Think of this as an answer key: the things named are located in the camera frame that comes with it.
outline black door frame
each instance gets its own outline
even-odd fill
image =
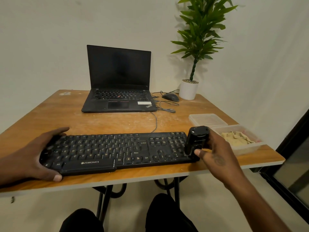
[[[285,137],[276,151],[286,160],[309,136],[309,110],[299,120],[291,132]],[[281,165],[263,167],[259,171],[261,176],[288,202],[288,204],[309,224],[309,208],[298,199],[289,189],[282,185],[274,174]]]

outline plastic lid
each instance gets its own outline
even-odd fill
[[[227,123],[224,122],[220,117],[216,114],[191,114],[189,115],[189,120],[195,126],[208,126],[208,127],[215,127],[215,126],[226,126]]]

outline zebronics logo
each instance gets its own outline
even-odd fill
[[[81,162],[81,164],[95,164],[95,163],[98,163],[98,161]]]

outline keyboard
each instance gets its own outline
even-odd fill
[[[184,132],[54,136],[40,163],[64,176],[191,163]]]
[[[105,91],[96,89],[93,95],[93,99],[96,100],[138,100],[138,101],[149,101],[146,91]]]

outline wooden table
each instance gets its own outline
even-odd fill
[[[13,124],[0,135],[0,158],[25,146],[42,132],[69,126],[68,135],[146,133],[155,128],[151,113],[82,113],[82,106],[89,91],[59,90],[35,109]],[[214,113],[228,125],[237,124],[200,94],[195,100],[180,99],[180,106],[172,107],[176,113],[156,112],[156,132],[183,131],[188,133],[193,126],[190,114]],[[243,169],[282,164],[284,158],[267,145],[259,150],[238,157]],[[97,187],[120,183],[173,178],[209,172],[202,161],[193,164],[175,164],[155,167],[121,169],[112,173],[69,176],[59,182],[28,181],[0,189],[0,196],[17,196],[32,191],[60,191],[85,187]]]

